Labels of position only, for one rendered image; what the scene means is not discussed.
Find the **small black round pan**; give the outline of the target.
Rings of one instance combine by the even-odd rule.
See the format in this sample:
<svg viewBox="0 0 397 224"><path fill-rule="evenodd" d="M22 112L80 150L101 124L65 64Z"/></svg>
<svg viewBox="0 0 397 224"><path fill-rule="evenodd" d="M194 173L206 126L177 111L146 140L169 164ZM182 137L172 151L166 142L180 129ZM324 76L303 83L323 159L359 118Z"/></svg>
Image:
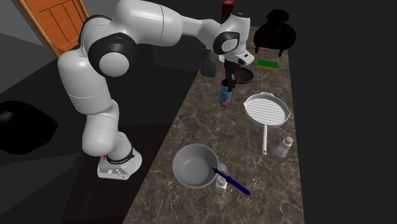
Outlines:
<svg viewBox="0 0 397 224"><path fill-rule="evenodd" d="M235 80L238 84L247 84L253 80L254 74L249 69L240 67L234 74Z"/></svg>

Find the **grey bottle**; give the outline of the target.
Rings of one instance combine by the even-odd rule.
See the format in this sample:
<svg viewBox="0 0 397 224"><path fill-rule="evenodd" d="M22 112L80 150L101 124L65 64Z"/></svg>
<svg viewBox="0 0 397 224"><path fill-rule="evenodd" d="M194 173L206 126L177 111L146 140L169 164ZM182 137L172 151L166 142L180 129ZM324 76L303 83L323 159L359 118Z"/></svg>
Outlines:
<svg viewBox="0 0 397 224"><path fill-rule="evenodd" d="M200 73L202 76L213 78L216 76L216 61L211 57L211 51L205 49L200 61Z"/></svg>

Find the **blue and red can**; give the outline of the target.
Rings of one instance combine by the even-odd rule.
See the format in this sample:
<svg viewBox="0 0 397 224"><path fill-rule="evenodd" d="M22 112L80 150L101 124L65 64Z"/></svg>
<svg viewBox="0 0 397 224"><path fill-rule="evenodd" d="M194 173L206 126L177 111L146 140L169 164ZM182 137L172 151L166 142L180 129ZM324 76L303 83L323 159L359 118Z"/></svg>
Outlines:
<svg viewBox="0 0 397 224"><path fill-rule="evenodd" d="M224 79L221 82L221 88L220 88L220 95L219 95L219 103L222 106L228 106L231 101L232 97L232 87L229 87L229 82L227 79Z"/></svg>

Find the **green and yellow sponge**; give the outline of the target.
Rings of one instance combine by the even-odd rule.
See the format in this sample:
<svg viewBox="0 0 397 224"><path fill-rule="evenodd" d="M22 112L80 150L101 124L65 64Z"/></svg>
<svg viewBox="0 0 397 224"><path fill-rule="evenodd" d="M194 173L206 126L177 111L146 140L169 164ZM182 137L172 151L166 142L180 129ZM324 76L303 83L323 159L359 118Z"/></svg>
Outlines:
<svg viewBox="0 0 397 224"><path fill-rule="evenodd" d="M279 63L258 59L257 67L277 71L279 69Z"/></svg>

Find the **white grill pan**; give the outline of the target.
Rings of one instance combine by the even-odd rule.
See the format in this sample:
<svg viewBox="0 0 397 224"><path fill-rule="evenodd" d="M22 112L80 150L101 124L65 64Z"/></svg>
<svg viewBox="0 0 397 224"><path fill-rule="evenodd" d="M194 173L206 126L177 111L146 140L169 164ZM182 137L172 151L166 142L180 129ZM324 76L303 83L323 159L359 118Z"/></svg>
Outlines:
<svg viewBox="0 0 397 224"><path fill-rule="evenodd" d="M247 118L263 128L262 154L267 154L267 132L283 125L291 115L287 105L268 92L254 94L243 103Z"/></svg>

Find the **black round kettle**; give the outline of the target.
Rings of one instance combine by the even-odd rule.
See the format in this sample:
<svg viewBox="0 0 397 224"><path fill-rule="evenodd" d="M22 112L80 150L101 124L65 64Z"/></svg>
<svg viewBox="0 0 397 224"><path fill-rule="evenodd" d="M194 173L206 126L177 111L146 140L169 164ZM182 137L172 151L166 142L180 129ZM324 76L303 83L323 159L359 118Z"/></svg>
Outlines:
<svg viewBox="0 0 397 224"><path fill-rule="evenodd" d="M254 34L255 53L258 53L260 48L269 48L278 50L278 57L281 57L283 51L292 47L296 41L294 28L286 23L289 14L285 10L273 9L266 19Z"/></svg>

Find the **dark brown tall box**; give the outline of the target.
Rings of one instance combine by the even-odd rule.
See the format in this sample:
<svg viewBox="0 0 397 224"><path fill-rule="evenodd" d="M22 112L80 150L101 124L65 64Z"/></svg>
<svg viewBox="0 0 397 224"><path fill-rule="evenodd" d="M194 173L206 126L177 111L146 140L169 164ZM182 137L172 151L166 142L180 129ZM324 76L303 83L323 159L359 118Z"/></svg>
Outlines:
<svg viewBox="0 0 397 224"><path fill-rule="evenodd" d="M235 8L235 0L224 0L221 12L221 23L224 23L232 14Z"/></svg>

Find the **small white bottle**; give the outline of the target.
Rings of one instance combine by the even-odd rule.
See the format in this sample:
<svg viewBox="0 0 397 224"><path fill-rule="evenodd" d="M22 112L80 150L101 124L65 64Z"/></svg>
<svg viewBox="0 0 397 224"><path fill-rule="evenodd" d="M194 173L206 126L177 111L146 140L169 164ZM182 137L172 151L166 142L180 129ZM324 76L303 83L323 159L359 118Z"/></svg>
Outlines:
<svg viewBox="0 0 397 224"><path fill-rule="evenodd" d="M275 148L274 153L281 158L284 158L293 144L292 137L284 138Z"/></svg>

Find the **grey bowl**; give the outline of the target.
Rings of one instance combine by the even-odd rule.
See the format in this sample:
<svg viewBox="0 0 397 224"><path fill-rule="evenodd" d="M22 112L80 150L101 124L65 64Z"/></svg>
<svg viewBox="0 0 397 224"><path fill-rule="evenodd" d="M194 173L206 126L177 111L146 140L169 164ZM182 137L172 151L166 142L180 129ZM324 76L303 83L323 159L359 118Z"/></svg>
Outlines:
<svg viewBox="0 0 397 224"><path fill-rule="evenodd" d="M215 168L221 169L224 165L210 147L199 143L182 147L172 161L175 179L191 189L209 186L216 179Z"/></svg>

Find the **blue pen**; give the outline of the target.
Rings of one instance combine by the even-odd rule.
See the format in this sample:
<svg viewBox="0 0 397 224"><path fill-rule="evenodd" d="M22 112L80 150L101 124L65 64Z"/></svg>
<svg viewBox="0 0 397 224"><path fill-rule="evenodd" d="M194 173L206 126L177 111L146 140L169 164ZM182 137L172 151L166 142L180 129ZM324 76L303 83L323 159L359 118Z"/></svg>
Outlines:
<svg viewBox="0 0 397 224"><path fill-rule="evenodd" d="M212 170L218 174L219 176L221 176L223 179L225 179L225 181L227 183L230 183L231 185L233 185L234 187L236 187L237 189L239 189L240 191L242 191L243 193L245 193L246 195L251 195L251 192L246 189L245 187L243 187L241 184L239 184L238 182L236 182L234 179L232 179L230 176L226 176L225 174L223 174L219 169L213 168Z"/></svg>

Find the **white salt shaker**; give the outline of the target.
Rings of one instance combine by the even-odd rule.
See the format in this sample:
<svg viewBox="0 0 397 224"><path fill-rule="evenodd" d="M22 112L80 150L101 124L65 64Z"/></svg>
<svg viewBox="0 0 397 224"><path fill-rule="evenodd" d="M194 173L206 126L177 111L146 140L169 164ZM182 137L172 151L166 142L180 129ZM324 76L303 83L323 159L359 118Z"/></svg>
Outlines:
<svg viewBox="0 0 397 224"><path fill-rule="evenodd" d="M214 191L217 193L225 193L228 182L220 175L217 175Z"/></svg>

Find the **orange wooden door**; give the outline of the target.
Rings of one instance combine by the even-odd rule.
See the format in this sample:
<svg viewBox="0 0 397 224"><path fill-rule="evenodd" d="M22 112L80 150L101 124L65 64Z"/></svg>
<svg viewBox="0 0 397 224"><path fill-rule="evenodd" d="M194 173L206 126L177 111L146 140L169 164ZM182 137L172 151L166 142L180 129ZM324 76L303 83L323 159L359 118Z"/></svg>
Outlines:
<svg viewBox="0 0 397 224"><path fill-rule="evenodd" d="M89 17L84 0L17 0L59 57L78 45L84 21Z"/></svg>

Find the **dark robot stand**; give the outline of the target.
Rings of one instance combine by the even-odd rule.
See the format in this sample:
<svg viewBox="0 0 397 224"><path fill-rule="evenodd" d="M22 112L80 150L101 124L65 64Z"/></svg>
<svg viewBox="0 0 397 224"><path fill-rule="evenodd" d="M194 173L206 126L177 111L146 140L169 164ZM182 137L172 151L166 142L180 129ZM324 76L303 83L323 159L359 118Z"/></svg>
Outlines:
<svg viewBox="0 0 397 224"><path fill-rule="evenodd" d="M166 123L121 128L143 156L141 167L127 180L99 178L100 159L85 155L61 223L122 224L170 127Z"/></svg>

